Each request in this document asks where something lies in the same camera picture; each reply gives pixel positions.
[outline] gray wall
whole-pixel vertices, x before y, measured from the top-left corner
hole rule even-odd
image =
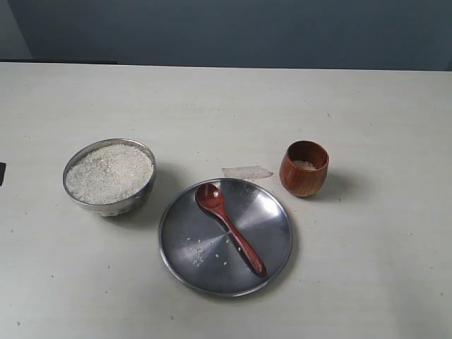
[[[38,59],[442,70],[452,0],[9,0]]]
[[[6,0],[0,0],[0,59],[31,59],[30,50]]]

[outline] black object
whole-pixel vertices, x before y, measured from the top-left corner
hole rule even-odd
[[[6,164],[0,162],[0,186],[3,184],[3,178],[5,177]]]

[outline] wooden spoon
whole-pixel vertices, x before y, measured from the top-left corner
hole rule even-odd
[[[213,184],[202,184],[196,191],[196,200],[200,207],[213,215],[220,218],[227,226],[235,241],[242,248],[244,255],[248,258],[249,263],[261,277],[267,275],[267,270],[259,255],[254,251],[253,247],[244,238],[242,233],[232,224],[225,210],[225,196]]]

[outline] wooden cup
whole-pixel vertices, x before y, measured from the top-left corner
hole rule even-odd
[[[297,160],[310,162],[316,169],[296,165]],[[325,182],[329,156],[325,148],[312,141],[297,141],[289,146],[280,167],[281,184],[294,196],[311,196]]]

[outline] steel plate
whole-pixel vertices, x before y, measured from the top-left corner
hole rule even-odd
[[[211,182],[225,196],[231,221],[266,265],[258,277],[242,258],[232,235],[195,200],[199,185]],[[292,250],[292,225],[281,204],[261,187],[222,178],[196,184],[170,203],[159,227],[163,261],[185,285],[221,297],[238,297],[267,285],[285,266]]]

